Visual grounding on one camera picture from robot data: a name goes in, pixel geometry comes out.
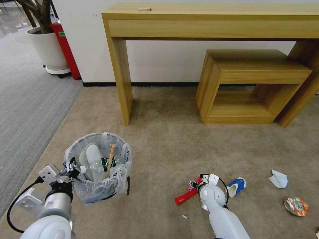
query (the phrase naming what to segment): floor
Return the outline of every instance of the floor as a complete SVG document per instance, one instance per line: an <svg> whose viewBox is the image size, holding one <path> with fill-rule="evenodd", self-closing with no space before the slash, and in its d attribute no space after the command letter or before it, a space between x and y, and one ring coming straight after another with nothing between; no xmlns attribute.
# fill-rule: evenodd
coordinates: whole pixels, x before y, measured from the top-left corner
<svg viewBox="0 0 319 239"><path fill-rule="evenodd" d="M319 222L319 98L315 97L288 128L269 125L203 125L194 87L133 87L130 124L123 126L115 87L87 87L43 152L23 187L48 164L62 167L65 150L91 132L113 132L132 148L130 195L115 195L85 206L75 196L77 239L87 238L214 238L208 213L199 197L177 206L188 182L200 173L215 173L226 183L237 177L247 188L230 198L228 207L241 220L250 238L315 238ZM271 170L288 175L277 189ZM49 188L37 186L43 193ZM296 196L309 204L309 214L297 217L283 205ZM31 223L15 208L14 224ZM3 238L19 238L5 219Z"/></svg>
<svg viewBox="0 0 319 239"><path fill-rule="evenodd" d="M22 7L18 8L15 2L0 3L0 38L23 30L31 24Z"/></svg>
<svg viewBox="0 0 319 239"><path fill-rule="evenodd" d="M0 217L83 88L46 72L27 29L0 38Z"/></svg>

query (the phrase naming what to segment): white plastic bag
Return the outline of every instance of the white plastic bag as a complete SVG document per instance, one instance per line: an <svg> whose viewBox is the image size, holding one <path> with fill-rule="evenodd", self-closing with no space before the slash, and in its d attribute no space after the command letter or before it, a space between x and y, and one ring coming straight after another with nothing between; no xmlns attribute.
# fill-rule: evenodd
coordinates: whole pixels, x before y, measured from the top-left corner
<svg viewBox="0 0 319 239"><path fill-rule="evenodd" d="M131 148L122 138L112 133L91 133L76 140L66 151L63 164L69 165L75 157L77 170L80 171L79 156L90 143L96 143L103 157L108 157L110 144L116 145L114 157L117 159L116 167L111 170L110 176L99 182L87 180L82 174L75 180L73 188L78 197L86 204L97 202L113 196L115 193L125 193L127 190L126 178L132 164Z"/></svg>

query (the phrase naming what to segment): black baseboard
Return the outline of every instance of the black baseboard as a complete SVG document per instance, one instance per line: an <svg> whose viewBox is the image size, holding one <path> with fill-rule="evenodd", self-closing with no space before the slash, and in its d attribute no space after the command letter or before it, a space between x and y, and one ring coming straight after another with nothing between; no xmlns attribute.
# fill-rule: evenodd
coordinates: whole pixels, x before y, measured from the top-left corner
<svg viewBox="0 0 319 239"><path fill-rule="evenodd" d="M220 86L255 86L256 84L220 84ZM116 86L115 82L83 82L84 87L101 87L101 86ZM192 86L197 87L198 82L132 82L132 86L141 87L167 87L167 86Z"/></svg>

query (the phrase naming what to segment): crumpled paper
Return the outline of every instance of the crumpled paper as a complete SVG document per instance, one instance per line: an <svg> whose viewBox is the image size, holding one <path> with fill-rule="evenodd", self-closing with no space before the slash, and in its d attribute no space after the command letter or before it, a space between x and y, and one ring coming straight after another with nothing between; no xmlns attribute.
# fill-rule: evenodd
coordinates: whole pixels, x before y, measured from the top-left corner
<svg viewBox="0 0 319 239"><path fill-rule="evenodd" d="M288 177L287 175L272 170L272 176L268 178L277 188L286 188L288 186Z"/></svg>

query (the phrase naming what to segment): wooden stick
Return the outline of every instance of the wooden stick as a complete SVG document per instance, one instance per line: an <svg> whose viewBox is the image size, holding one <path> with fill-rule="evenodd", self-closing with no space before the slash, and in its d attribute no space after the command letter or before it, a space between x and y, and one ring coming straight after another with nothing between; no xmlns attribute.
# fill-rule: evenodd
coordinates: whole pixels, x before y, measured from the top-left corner
<svg viewBox="0 0 319 239"><path fill-rule="evenodd" d="M107 171L105 175L105 179L107 179L110 175L110 170L111 170L111 165L112 165L112 160L113 160L113 155L114 155L114 150L115 150L115 144L110 144L110 155L109 155L109 161L107 162Z"/></svg>

